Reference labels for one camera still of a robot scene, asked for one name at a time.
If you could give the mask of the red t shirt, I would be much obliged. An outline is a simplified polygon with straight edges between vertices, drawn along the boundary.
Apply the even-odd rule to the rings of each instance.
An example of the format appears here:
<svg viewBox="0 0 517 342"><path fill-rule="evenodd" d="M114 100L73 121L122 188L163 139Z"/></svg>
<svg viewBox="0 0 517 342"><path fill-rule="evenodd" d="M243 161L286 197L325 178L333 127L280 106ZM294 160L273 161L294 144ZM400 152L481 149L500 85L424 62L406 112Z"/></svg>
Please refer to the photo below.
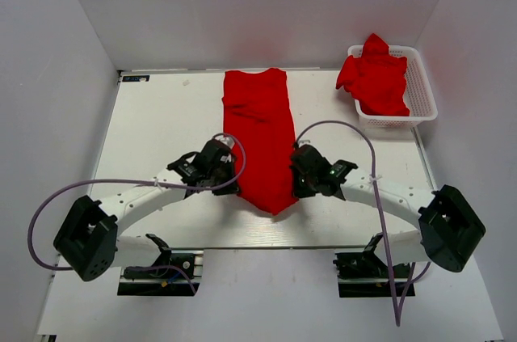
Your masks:
<svg viewBox="0 0 517 342"><path fill-rule="evenodd" d="M295 128L287 73L270 68L260 73L230 70L223 81L223 131L244 150L233 149L240 197L273 216L297 202L292 191L290 156Z"/></svg>

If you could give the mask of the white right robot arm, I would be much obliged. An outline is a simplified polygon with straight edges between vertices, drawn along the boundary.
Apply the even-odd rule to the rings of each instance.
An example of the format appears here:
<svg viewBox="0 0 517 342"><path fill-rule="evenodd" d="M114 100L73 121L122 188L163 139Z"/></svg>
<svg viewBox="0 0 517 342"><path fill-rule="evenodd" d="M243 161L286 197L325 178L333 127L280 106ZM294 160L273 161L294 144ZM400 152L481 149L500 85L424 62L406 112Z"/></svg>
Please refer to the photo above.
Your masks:
<svg viewBox="0 0 517 342"><path fill-rule="evenodd" d="M393 266L431 262L461 272L486 228L463 194L453 186L438 191L374 180L352 162L330 163L316 148L303 145L291 156L293 192L297 198L321 194L360 203L412 225L412 230L377 234L364 248L365 268L374 276Z"/></svg>

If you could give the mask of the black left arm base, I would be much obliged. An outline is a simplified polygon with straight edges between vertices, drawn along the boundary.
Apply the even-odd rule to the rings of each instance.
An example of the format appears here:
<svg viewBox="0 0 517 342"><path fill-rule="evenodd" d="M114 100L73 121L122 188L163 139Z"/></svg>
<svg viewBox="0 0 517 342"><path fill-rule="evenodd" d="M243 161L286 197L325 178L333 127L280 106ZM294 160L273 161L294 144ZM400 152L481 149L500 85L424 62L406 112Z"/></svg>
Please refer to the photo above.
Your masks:
<svg viewBox="0 0 517 342"><path fill-rule="evenodd" d="M120 275L120 297L194 297L203 273L202 251L172 251L156 261L157 270L126 268Z"/></svg>

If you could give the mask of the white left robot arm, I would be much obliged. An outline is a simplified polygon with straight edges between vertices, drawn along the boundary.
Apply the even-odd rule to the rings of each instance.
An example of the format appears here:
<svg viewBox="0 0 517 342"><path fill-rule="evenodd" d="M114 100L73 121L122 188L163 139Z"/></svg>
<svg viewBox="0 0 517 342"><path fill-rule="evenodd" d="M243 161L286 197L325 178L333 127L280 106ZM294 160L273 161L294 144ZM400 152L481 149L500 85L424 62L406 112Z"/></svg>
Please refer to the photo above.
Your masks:
<svg viewBox="0 0 517 342"><path fill-rule="evenodd" d="M160 277L175 269L172 250L155 234L135 237L125 231L168 205L201 192L215 196L239 191L235 138L219 133L201 151L190 152L168 164L149 181L114 196L78 198L70 208L53 246L83 281L92 281L109 268Z"/></svg>

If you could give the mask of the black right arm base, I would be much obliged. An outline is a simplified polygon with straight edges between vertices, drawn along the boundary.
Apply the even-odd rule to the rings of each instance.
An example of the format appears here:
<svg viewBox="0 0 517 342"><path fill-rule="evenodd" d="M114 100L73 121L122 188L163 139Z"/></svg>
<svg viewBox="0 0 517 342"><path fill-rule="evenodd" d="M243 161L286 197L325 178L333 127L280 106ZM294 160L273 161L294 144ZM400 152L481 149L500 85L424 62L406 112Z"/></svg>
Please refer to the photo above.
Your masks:
<svg viewBox="0 0 517 342"><path fill-rule="evenodd" d="M387 267L373 254L337 252L333 264L340 298L389 298Z"/></svg>

